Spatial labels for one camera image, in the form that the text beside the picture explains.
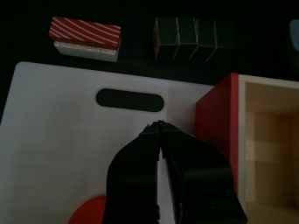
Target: block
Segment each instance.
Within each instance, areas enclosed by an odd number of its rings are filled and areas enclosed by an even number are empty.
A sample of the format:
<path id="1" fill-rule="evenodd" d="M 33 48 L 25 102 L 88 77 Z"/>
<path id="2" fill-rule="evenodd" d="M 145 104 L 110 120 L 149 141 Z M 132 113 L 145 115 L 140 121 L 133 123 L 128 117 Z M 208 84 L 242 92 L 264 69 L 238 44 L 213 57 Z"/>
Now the block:
<path id="1" fill-rule="evenodd" d="M 177 50 L 174 17 L 157 17 L 153 25 L 153 53 L 156 60 L 172 60 Z"/>
<path id="2" fill-rule="evenodd" d="M 53 17 L 49 37 L 53 41 L 116 50 L 118 48 L 120 30 L 120 27 L 112 24 Z"/>
<path id="3" fill-rule="evenodd" d="M 234 52 L 233 24 L 229 21 L 216 20 L 214 25 L 217 49 L 209 58 L 209 63 L 225 66 L 230 63 Z"/>
<path id="4" fill-rule="evenodd" d="M 190 61 L 205 62 L 217 50 L 216 23 L 213 20 L 196 20 L 197 47 Z"/>
<path id="5" fill-rule="evenodd" d="M 177 50 L 173 55 L 173 59 L 178 61 L 188 61 L 197 46 L 196 30 L 194 30 L 194 18 L 193 17 L 177 17 Z"/>
<path id="6" fill-rule="evenodd" d="M 117 62 L 117 50 L 86 45 L 76 45 L 58 41 L 54 41 L 53 45 L 61 54 L 93 60 Z"/>

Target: red box side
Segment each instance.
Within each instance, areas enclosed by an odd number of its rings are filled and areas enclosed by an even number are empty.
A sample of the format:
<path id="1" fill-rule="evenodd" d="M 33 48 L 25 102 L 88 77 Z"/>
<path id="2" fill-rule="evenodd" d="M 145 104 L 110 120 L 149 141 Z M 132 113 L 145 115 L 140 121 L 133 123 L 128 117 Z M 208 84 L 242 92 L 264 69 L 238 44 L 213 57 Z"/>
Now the red box side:
<path id="1" fill-rule="evenodd" d="M 230 163 L 233 185 L 238 182 L 238 75 L 232 73 L 196 103 L 194 136 Z"/>
<path id="2" fill-rule="evenodd" d="M 53 17 L 49 37 L 54 41 L 116 50 L 118 48 L 120 30 L 120 27 L 112 24 Z"/>

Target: red block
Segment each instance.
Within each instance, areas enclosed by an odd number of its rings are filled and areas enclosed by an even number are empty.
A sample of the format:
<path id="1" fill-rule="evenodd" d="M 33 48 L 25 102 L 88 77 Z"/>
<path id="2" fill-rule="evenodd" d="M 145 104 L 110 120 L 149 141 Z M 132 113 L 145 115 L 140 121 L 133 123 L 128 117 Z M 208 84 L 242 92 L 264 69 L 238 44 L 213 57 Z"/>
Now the red block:
<path id="1" fill-rule="evenodd" d="M 53 17 L 49 37 L 54 41 L 117 50 L 120 26 Z"/>

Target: white cutting board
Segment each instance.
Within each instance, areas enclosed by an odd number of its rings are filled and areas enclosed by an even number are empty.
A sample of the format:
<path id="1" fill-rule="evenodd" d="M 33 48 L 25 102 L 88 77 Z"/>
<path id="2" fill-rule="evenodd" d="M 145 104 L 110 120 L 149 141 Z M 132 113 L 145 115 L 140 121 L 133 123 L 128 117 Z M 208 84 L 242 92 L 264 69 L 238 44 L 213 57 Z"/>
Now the white cutting board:
<path id="1" fill-rule="evenodd" d="M 160 95 L 162 110 L 101 107 L 102 88 Z M 18 63 L 0 126 L 0 223 L 68 223 L 77 207 L 105 193 L 112 158 L 146 124 L 165 120 L 192 134 L 194 103 L 210 88 Z"/>

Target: red object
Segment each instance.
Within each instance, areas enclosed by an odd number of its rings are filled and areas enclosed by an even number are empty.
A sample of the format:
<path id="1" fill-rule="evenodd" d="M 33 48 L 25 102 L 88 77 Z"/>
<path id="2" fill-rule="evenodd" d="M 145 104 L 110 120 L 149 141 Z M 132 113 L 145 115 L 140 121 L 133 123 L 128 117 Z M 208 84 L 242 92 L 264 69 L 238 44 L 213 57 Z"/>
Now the red object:
<path id="1" fill-rule="evenodd" d="M 54 41 L 116 50 L 118 48 L 120 30 L 120 26 L 112 24 L 53 17 L 49 37 Z"/>
<path id="2" fill-rule="evenodd" d="M 101 224 L 106 196 L 88 200 L 69 218 L 69 224 Z"/>
<path id="3" fill-rule="evenodd" d="M 232 73 L 196 103 L 194 136 L 225 156 L 238 182 L 238 75 Z"/>

